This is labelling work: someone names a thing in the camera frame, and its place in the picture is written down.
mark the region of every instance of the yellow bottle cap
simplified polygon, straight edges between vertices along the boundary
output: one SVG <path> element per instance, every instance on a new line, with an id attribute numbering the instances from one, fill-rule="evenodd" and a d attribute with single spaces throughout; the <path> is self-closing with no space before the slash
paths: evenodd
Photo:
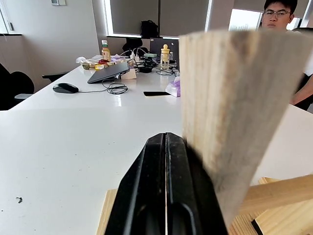
<path id="1" fill-rule="evenodd" d="M 161 49 L 161 53 L 164 53 L 164 54 L 169 54 L 170 53 L 170 50 L 168 49 L 167 44 L 163 45 L 163 48 Z"/>

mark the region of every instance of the black phone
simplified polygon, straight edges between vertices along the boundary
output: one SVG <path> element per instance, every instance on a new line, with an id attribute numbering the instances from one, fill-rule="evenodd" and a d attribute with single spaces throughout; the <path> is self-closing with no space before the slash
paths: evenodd
<path id="1" fill-rule="evenodd" d="M 167 92 L 143 92 L 145 96 L 160 96 L 160 95 L 170 95 Z"/>

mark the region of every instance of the laptop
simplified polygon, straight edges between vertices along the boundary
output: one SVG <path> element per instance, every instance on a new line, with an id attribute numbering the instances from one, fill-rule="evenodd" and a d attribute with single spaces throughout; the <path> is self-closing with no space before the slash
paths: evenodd
<path id="1" fill-rule="evenodd" d="M 170 52 L 173 52 L 173 59 L 177 63 L 179 69 L 179 40 L 178 39 L 163 39 L 163 38 L 151 38 L 150 39 L 150 53 L 161 56 L 161 48 L 167 44 Z"/>
<path id="2" fill-rule="evenodd" d="M 112 80 L 117 75 L 122 75 L 129 71 L 127 62 L 122 62 L 116 65 L 109 66 L 102 70 L 96 71 L 88 80 L 88 84 L 102 82 L 103 80 Z"/>

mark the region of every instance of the black laptop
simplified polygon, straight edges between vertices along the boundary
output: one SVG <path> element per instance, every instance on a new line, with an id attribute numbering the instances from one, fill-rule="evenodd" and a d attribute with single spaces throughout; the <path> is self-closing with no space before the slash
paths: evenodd
<path id="1" fill-rule="evenodd" d="M 116 65 L 109 66 L 102 70 L 96 71 L 93 76 L 89 79 L 87 83 L 98 83 L 103 80 L 112 80 L 117 75 L 122 75 L 129 71 L 129 66 L 127 62 L 122 62 Z"/>

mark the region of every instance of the eyeglasses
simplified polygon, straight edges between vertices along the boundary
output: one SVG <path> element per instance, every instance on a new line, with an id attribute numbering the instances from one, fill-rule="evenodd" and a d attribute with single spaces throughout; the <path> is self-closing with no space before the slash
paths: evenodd
<path id="1" fill-rule="evenodd" d="M 273 15 L 276 15 L 277 18 L 281 18 L 281 17 L 284 17 L 285 15 L 287 14 L 290 14 L 291 12 L 288 12 L 288 11 L 272 11 L 272 10 L 268 10 L 266 12 L 264 12 L 264 15 L 266 17 L 272 17 Z"/>

